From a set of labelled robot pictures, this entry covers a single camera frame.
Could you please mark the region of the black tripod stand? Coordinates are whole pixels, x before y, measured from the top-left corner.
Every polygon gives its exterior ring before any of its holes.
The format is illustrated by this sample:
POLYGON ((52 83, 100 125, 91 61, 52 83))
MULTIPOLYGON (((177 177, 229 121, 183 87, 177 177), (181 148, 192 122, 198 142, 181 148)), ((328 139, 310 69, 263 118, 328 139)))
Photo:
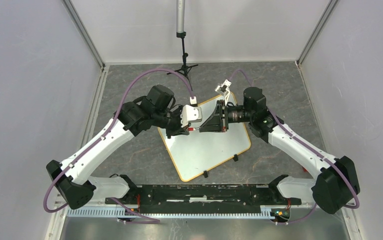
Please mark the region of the black tripod stand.
POLYGON ((187 35, 185 31, 185 0, 176 1, 176 37, 181 39, 182 47, 182 66, 175 70, 175 72, 183 75, 188 81, 190 81, 189 73, 198 64, 187 65, 187 58, 189 54, 185 50, 185 37, 187 35))

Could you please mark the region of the left aluminium frame post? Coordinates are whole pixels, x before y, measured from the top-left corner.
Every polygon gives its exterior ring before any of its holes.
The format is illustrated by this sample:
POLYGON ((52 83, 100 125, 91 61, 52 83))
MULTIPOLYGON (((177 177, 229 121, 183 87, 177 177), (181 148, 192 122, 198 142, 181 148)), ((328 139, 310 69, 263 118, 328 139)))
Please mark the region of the left aluminium frame post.
POLYGON ((98 66, 103 70, 106 66, 105 62, 103 61, 101 55, 99 54, 99 51, 97 47, 95 46, 91 36, 89 35, 86 26, 84 25, 83 21, 81 20, 81 17, 79 13, 77 12, 73 2, 71 0, 61 0, 64 7, 66 8, 71 20, 73 21, 75 27, 77 28, 79 34, 81 35, 82 39, 84 40, 86 46, 88 47, 91 55, 93 56, 94 60, 98 64, 98 66))

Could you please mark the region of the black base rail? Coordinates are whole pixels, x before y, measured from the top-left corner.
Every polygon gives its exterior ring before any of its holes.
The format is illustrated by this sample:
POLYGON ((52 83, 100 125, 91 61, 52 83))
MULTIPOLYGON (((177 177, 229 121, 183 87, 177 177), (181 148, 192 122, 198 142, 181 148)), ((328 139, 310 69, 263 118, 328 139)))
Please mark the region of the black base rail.
POLYGON ((268 184, 143 184, 119 199, 140 214, 255 214, 261 206, 301 205, 268 184))

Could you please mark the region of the right aluminium frame post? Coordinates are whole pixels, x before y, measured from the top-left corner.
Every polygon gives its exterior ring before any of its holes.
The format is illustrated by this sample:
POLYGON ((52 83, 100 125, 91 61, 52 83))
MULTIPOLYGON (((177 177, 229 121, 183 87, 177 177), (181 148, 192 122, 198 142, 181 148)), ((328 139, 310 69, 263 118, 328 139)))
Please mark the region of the right aluminium frame post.
POLYGON ((309 52, 311 51, 313 45, 317 41, 319 35, 321 34, 322 30, 324 29, 327 21, 329 20, 331 14, 334 12, 337 4, 339 3, 339 0, 329 0, 323 13, 321 14, 321 17, 319 18, 317 24, 315 25, 315 28, 313 29, 312 33, 310 34, 309 39, 307 40, 306 44, 304 45, 304 48, 302 52, 300 53, 299 57, 295 61, 297 67, 300 69, 303 62, 307 58, 309 52))

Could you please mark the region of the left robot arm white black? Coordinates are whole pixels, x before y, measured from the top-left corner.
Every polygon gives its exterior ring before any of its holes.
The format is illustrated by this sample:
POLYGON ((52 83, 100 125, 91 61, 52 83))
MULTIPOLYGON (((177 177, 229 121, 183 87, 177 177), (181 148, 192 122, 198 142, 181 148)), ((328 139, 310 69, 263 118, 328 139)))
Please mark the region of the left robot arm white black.
POLYGON ((94 177, 92 173, 115 150, 153 126, 166 129, 169 137, 187 135, 190 123, 184 111, 193 108, 176 104, 173 91, 160 84, 132 101, 122 98, 114 116, 92 140, 69 158, 47 164, 53 187, 72 210, 94 199, 117 198, 132 203, 137 191, 124 177, 94 177))

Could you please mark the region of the whiteboard with yellow edge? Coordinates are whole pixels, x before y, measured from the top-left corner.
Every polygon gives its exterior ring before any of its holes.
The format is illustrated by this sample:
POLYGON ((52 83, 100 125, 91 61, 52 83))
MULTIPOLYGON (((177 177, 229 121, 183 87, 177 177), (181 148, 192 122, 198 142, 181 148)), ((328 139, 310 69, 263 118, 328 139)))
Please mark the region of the whiteboard with yellow edge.
POLYGON ((166 130, 157 129, 173 165, 183 182, 189 182, 204 172, 240 155, 251 147, 244 123, 228 125, 226 132, 199 132, 167 137, 166 130))

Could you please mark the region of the aluminium frame post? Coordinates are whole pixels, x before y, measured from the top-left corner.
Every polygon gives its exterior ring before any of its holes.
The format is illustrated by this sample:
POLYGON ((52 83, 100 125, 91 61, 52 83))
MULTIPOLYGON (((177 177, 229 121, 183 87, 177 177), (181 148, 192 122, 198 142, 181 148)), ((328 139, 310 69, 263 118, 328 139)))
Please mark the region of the aluminium frame post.
POLYGON ((91 36, 89 35, 86 26, 84 25, 83 21, 81 20, 81 17, 79 13, 77 12, 73 2, 71 0, 61 0, 64 7, 66 8, 71 20, 73 21, 75 27, 77 28, 79 34, 81 35, 82 39, 84 40, 86 46, 88 47, 91 55, 93 56, 94 60, 98 64, 98 66, 103 70, 106 66, 105 62, 103 61, 101 55, 99 54, 99 51, 97 47, 95 46, 91 36))
POLYGON ((329 20, 331 14, 334 12, 337 4, 339 3, 339 0, 329 0, 323 13, 321 14, 321 17, 319 18, 317 24, 315 25, 315 28, 313 29, 312 33, 310 34, 309 39, 307 40, 306 44, 304 45, 304 48, 302 52, 300 53, 299 57, 295 61, 297 67, 300 69, 303 62, 307 58, 309 52, 311 51, 313 45, 317 41, 319 35, 321 34, 322 30, 324 29, 327 21, 329 20))

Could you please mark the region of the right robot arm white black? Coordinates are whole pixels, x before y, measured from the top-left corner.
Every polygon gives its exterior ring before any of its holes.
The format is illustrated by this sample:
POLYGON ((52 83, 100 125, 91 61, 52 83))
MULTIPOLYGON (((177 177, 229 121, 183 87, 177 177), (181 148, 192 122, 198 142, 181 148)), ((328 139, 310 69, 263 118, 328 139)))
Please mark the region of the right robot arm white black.
POLYGON ((280 149, 299 163, 312 179, 281 176, 268 190, 268 198, 281 204, 287 198, 314 203, 328 214, 341 208, 358 209, 360 185, 354 162, 347 156, 338 158, 303 139, 268 106, 263 90, 248 87, 243 91, 243 103, 228 101, 229 87, 219 85, 215 91, 223 96, 214 111, 199 127, 199 131, 224 133, 229 126, 247 123, 251 132, 264 142, 280 149))

